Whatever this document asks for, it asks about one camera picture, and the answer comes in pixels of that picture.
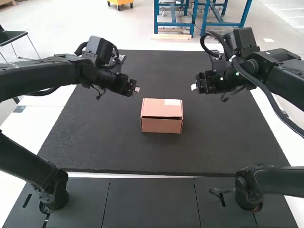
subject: blue workbench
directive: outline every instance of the blue workbench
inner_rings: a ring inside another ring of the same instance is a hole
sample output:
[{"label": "blue workbench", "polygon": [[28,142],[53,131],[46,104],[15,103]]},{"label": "blue workbench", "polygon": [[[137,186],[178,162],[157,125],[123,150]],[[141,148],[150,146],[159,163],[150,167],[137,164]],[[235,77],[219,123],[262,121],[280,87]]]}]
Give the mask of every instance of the blue workbench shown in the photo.
[{"label": "blue workbench", "polygon": [[[170,6],[171,8],[171,20],[172,22],[158,22],[157,16],[160,12],[160,6]],[[184,0],[180,2],[180,4],[177,3],[159,3],[159,0],[154,0],[154,34],[158,33],[158,27],[159,26],[172,26],[172,27],[189,27],[190,28],[190,34],[193,37],[194,32],[194,26],[195,26],[195,19],[198,9],[198,0],[194,0],[194,8],[193,8],[193,16],[192,20],[189,23],[184,22],[177,22],[176,16],[175,16],[175,7],[184,7],[184,16],[187,15],[188,12],[188,6],[189,6],[189,0],[186,0],[184,3]]]},{"label": "blue workbench", "polygon": [[[193,37],[194,33],[194,26],[195,26],[195,19],[197,16],[197,10],[198,6],[205,6],[204,9],[204,14],[203,14],[203,23],[201,27],[201,33],[200,35],[202,36],[205,31],[206,31],[206,26],[228,26],[228,27],[238,27],[242,28],[244,27],[250,5],[251,5],[252,0],[247,0],[242,19],[240,22],[225,22],[222,18],[222,16],[225,15],[227,5],[228,5],[228,0],[225,0],[224,3],[216,3],[216,0],[206,0],[206,2],[199,2],[198,0],[194,0],[194,5],[193,5],[193,15],[192,15],[192,20],[191,23],[181,23],[176,21],[176,16],[175,16],[175,7],[183,7],[184,8],[184,16],[187,15],[188,13],[188,7],[189,7],[189,0],[181,0],[180,4],[177,3],[159,3],[159,0],[154,0],[154,33],[158,33],[158,27],[159,26],[173,26],[173,27],[190,27],[190,34]],[[171,7],[171,22],[157,22],[157,16],[159,15],[160,12],[160,6],[170,6]],[[223,10],[221,15],[215,8],[216,6],[222,6]],[[208,13],[212,12],[217,19],[217,22],[207,22],[207,16]]]},{"label": "blue workbench", "polygon": [[[242,19],[240,22],[225,22],[222,18],[222,16],[225,15],[226,13],[226,8],[228,5],[228,0],[225,0],[224,3],[216,3],[216,0],[213,0],[212,2],[210,0],[206,0],[206,2],[199,2],[197,3],[198,5],[204,5],[205,9],[204,9],[204,14],[203,14],[203,24],[201,27],[201,33],[200,35],[202,36],[205,31],[206,31],[206,26],[229,26],[229,27],[238,27],[238,28],[242,28],[244,27],[249,9],[250,9],[250,5],[251,5],[252,0],[247,0],[244,11],[243,11],[243,15],[242,15]],[[219,12],[217,11],[217,9],[215,8],[216,6],[222,6],[223,10],[221,15],[219,14]],[[207,22],[207,16],[209,13],[209,9],[211,9],[211,11],[213,12],[215,18],[218,20],[217,22]]]}]

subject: box flap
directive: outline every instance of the box flap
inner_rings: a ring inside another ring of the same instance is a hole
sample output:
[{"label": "box flap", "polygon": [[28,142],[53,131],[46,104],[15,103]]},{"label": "box flap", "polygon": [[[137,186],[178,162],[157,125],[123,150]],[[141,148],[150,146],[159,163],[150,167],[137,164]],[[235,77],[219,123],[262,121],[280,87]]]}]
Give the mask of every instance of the box flap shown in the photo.
[{"label": "box flap", "polygon": [[181,100],[144,98],[141,117],[182,117]]}]

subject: brown cardboard box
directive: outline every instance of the brown cardboard box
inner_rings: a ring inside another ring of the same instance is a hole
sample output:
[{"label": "brown cardboard box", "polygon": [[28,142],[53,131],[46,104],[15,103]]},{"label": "brown cardboard box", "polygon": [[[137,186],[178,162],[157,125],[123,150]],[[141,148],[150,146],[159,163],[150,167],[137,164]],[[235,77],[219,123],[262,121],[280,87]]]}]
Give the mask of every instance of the brown cardboard box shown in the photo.
[{"label": "brown cardboard box", "polygon": [[142,100],[142,132],[180,134],[183,121],[182,100],[153,98]]}]

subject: wooden pallet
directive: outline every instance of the wooden pallet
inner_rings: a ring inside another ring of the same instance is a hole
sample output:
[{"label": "wooden pallet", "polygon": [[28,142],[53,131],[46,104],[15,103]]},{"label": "wooden pallet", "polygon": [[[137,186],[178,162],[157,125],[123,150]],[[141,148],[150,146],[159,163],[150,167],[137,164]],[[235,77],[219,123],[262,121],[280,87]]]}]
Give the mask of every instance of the wooden pallet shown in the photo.
[{"label": "wooden pallet", "polygon": [[0,12],[16,6],[15,0],[0,0]]}]

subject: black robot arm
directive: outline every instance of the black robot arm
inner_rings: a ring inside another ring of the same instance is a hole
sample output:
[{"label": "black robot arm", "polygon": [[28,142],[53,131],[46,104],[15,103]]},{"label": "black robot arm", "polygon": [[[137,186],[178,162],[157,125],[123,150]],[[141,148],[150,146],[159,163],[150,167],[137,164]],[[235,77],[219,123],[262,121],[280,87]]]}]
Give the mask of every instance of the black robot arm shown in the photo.
[{"label": "black robot arm", "polygon": [[239,170],[235,178],[235,198],[247,211],[262,208],[264,194],[304,198],[304,167],[256,165]]},{"label": "black robot arm", "polygon": [[[206,36],[214,36],[225,53],[210,51]],[[285,49],[260,51],[252,29],[241,28],[220,36],[207,31],[200,39],[209,53],[212,69],[199,73],[191,86],[199,94],[235,95],[242,89],[259,87],[267,96],[274,112],[293,131],[304,138],[304,130],[284,115],[271,93],[278,94],[304,111],[304,61]]]},{"label": "black robot arm", "polygon": [[[216,38],[225,53],[209,50],[204,44],[207,36]],[[258,86],[278,117],[304,138],[303,129],[281,112],[271,94],[280,95],[304,111],[304,61],[299,56],[285,49],[260,51],[251,28],[236,29],[224,36],[207,31],[200,43],[210,56],[212,69],[196,76],[192,90],[199,94],[222,93],[225,102],[242,89]],[[304,167],[256,165],[241,169],[235,177],[236,201],[247,211],[261,210],[264,194],[304,198]]]},{"label": "black robot arm", "polygon": [[[92,36],[75,53],[77,55],[62,54],[41,60],[0,64],[0,102],[25,94],[47,95],[60,86],[71,84],[98,90],[97,86],[104,92],[108,89],[124,96],[132,96],[139,91],[136,80],[121,73],[126,56],[121,56],[109,41]],[[39,193],[39,207],[43,213],[57,211],[68,201],[67,173],[15,143],[1,131],[0,171],[32,184]]]}]

